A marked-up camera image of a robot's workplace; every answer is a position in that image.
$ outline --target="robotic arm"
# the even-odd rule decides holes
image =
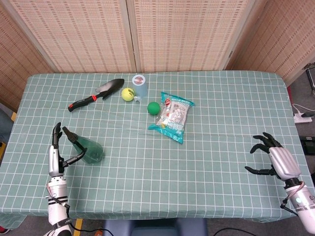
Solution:
[[[68,212],[70,206],[67,204],[67,182],[63,177],[65,167],[80,160],[87,151],[87,148],[82,147],[79,143],[76,145],[82,152],[64,161],[59,154],[59,138],[62,136],[59,122],[53,129],[53,143],[49,148],[49,175],[51,180],[47,183],[48,198],[48,220],[53,226],[53,230],[45,234],[45,236],[72,236],[69,224],[71,219]],[[68,132],[66,127],[63,127],[65,133]]]
[[[282,147],[282,145],[268,133],[263,135],[255,135],[255,139],[261,140],[264,144],[256,144],[252,147],[250,153],[254,153],[260,149],[268,153],[271,160],[271,169],[255,170],[246,166],[245,169],[255,175],[271,175],[276,176],[285,182],[285,191],[287,197],[283,200],[280,208],[285,209],[300,217],[305,229],[315,234],[315,197],[310,193],[303,181],[298,178],[301,175],[298,164],[294,160],[289,150]],[[290,199],[295,210],[290,210],[285,205]]]

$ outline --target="green checkered tablecloth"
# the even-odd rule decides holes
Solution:
[[[267,154],[250,154],[253,135],[268,132],[297,159],[311,187],[305,157],[282,79],[253,71],[144,74],[149,96],[124,102],[120,92],[70,113],[70,103],[115,78],[132,87],[134,74],[39,74],[28,79],[0,167],[0,225],[17,227],[28,214],[47,215],[48,148],[52,129],[69,130],[104,146],[99,164],[68,167],[70,216],[89,219],[239,217],[260,222],[289,217],[275,177],[255,176],[244,166],[270,168]],[[165,91],[195,103],[184,144],[147,127],[151,101]],[[63,135],[60,154],[76,155]]]

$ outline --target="woven wall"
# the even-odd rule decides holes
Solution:
[[[218,70],[247,4],[135,0],[141,70]]]
[[[281,75],[287,85],[315,56],[315,2],[269,0],[252,40],[232,69]]]
[[[60,72],[135,70],[119,0],[10,2]]]
[[[27,78],[52,70],[0,5],[0,102],[17,111]]]

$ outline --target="tennis ball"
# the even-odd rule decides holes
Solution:
[[[133,99],[135,93],[132,88],[124,88],[122,91],[122,98],[123,100],[129,102]]]
[[[148,112],[154,116],[157,115],[160,111],[160,107],[157,102],[150,102],[147,108],[148,108]]]

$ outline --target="snack bag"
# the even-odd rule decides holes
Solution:
[[[161,96],[162,111],[157,123],[150,125],[148,129],[156,130],[183,144],[187,112],[194,103],[166,92],[162,92]]]

